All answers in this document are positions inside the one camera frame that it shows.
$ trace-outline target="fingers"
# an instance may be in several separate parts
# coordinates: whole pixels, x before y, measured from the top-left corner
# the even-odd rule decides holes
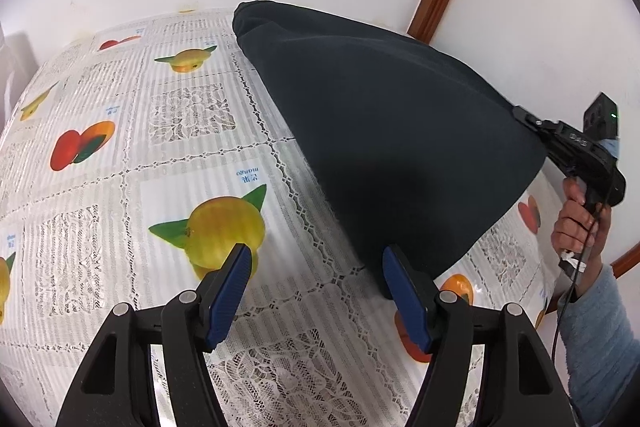
[[[564,250],[580,253],[584,243],[578,241],[575,237],[570,237],[565,233],[554,231],[551,234],[551,245],[557,253],[562,253]]]
[[[591,231],[591,235],[582,227],[576,223],[573,219],[565,217],[558,219],[554,225],[554,232],[559,232],[576,241],[580,242],[580,247],[586,242],[588,247],[592,247],[596,232]]]
[[[567,200],[564,202],[564,205],[558,214],[558,219],[566,217],[573,219],[576,223],[580,223],[587,230],[589,230],[589,227],[594,221],[593,216],[591,216],[591,214],[575,200]]]
[[[596,206],[596,211],[598,211],[601,206],[602,204],[598,203]],[[609,233],[609,229],[611,227],[611,207],[608,204],[606,204],[600,211],[600,215],[598,216],[598,225],[602,233]]]
[[[562,181],[562,190],[567,200],[575,201],[580,205],[584,204],[584,193],[575,178],[565,178]]]

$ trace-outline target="metal screw head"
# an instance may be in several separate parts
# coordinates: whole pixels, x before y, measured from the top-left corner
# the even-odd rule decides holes
[[[180,297],[178,297],[178,299],[180,299],[180,302],[182,304],[189,304],[190,302],[193,302],[197,297],[196,292],[194,292],[193,290],[187,290],[184,291],[180,294]]]
[[[113,314],[120,317],[129,311],[129,305],[126,302],[120,302],[113,307]]]
[[[444,290],[440,292],[440,300],[442,302],[453,304],[455,301],[458,300],[458,296],[455,293],[453,293],[451,290]]]
[[[509,304],[507,304],[507,311],[511,315],[516,315],[517,317],[518,315],[522,315],[522,306],[516,304],[515,302],[510,302]]]

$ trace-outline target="black cable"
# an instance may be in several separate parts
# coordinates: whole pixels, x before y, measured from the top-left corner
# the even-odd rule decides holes
[[[605,196],[604,200],[602,201],[602,204],[600,205],[600,208],[596,211],[596,214],[593,216],[593,223],[591,223],[591,226],[589,227],[589,230],[587,231],[587,240],[585,240],[584,244],[582,245],[582,250],[580,251],[580,254],[578,256],[578,265],[577,265],[577,267],[575,269],[574,277],[572,278],[572,281],[571,281],[571,286],[569,286],[568,292],[565,293],[564,303],[562,304],[562,309],[560,310],[560,315],[558,315],[558,323],[556,324],[556,333],[554,333],[554,342],[553,342],[553,344],[551,346],[551,362],[553,363],[554,367],[556,367],[556,347],[557,347],[557,344],[558,344],[558,335],[560,333],[560,322],[562,321],[562,317],[564,317],[564,312],[566,310],[567,304],[569,304],[569,300],[571,299],[571,296],[574,294],[575,285],[576,285],[576,282],[578,280],[578,274],[580,273],[580,270],[578,270],[578,268],[580,267],[580,264],[582,263],[582,258],[584,256],[584,251],[587,249],[587,241],[589,240],[589,237],[591,235],[591,231],[593,230],[593,227],[596,226],[596,223],[600,219],[600,213],[602,212],[602,210],[604,208],[604,205],[606,204],[606,201],[609,201],[609,196],[611,194],[611,190],[612,189],[613,189],[613,181],[609,185],[609,190],[607,191],[607,195]],[[577,416],[578,424],[580,425],[580,427],[586,427],[586,424],[584,422],[584,418],[582,418],[582,414],[580,413],[580,409],[578,409],[578,406],[575,404],[575,402],[572,400],[571,396],[568,393],[567,393],[567,398],[569,399],[569,403],[571,404],[571,406],[574,408],[574,412],[575,412],[575,415]]]

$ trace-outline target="lace tablecloth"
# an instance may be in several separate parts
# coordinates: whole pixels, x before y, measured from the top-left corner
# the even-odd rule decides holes
[[[257,272],[207,356],[229,425],[402,426],[410,413],[427,366],[404,349],[394,303],[351,250],[231,20],[169,14],[74,42],[40,68],[0,138],[0,377],[35,426],[54,425],[117,302],[157,306],[197,286],[174,225],[150,227],[263,185]],[[539,174],[436,283],[466,281],[474,304],[517,301],[535,321],[557,273],[558,208]],[[475,347],[460,425],[481,357]],[[152,361],[162,424],[174,425],[161,349]]]

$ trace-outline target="mango picture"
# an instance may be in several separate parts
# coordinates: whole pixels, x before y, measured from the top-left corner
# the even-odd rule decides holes
[[[518,203],[518,212],[529,231],[537,234],[540,229],[541,220],[536,199],[533,196],[529,196],[527,203]]]
[[[82,163],[97,150],[100,150],[113,136],[116,124],[111,120],[94,123],[84,130],[69,130],[57,140],[51,153],[49,166],[52,171],[62,171],[71,163]]]
[[[469,281],[462,273],[453,274],[449,277],[440,287],[440,291],[450,290],[455,293],[458,297],[462,297],[470,306],[474,304],[474,288]],[[404,327],[404,323],[402,322],[402,317],[399,312],[396,312],[394,315],[394,323],[396,325],[396,330],[398,330],[398,335],[400,336],[400,341],[404,346],[404,349],[409,354],[409,356],[414,359],[416,362],[428,363],[431,362],[431,354],[425,354],[422,352],[420,347],[416,344],[412,343],[409,338],[409,334],[406,332],[406,328]]]
[[[173,57],[155,58],[154,60],[156,62],[167,62],[176,73],[189,73],[201,67],[216,48],[217,46],[211,46],[203,50],[184,50]]]
[[[11,269],[14,265],[15,252],[7,259],[0,257],[0,325],[4,321],[4,304],[9,298],[11,290]]]
[[[402,322],[400,312],[396,312],[396,314],[394,315],[394,324],[396,325],[396,330],[398,330],[398,335],[400,335],[400,341],[402,342],[402,345],[404,346],[404,349],[409,354],[409,356],[416,362],[431,362],[431,353],[423,353],[420,347],[417,346],[417,344],[412,343],[411,339],[409,338],[409,333],[406,332],[406,328],[404,327],[404,323]]]
[[[115,41],[115,40],[110,40],[110,41],[105,41],[100,45],[100,48],[98,48],[98,51],[102,51],[102,50],[106,50],[108,48],[111,48],[112,46],[116,46],[118,44],[122,44],[123,42],[129,42],[129,41],[133,41],[135,39],[139,39],[142,35],[133,35],[131,37],[127,37],[126,39],[122,39],[121,41]]]
[[[184,250],[198,279],[219,270],[236,243],[251,249],[251,277],[258,267],[258,248],[266,233],[260,214],[267,185],[242,198],[220,196],[204,201],[188,219],[149,227],[149,232]]]

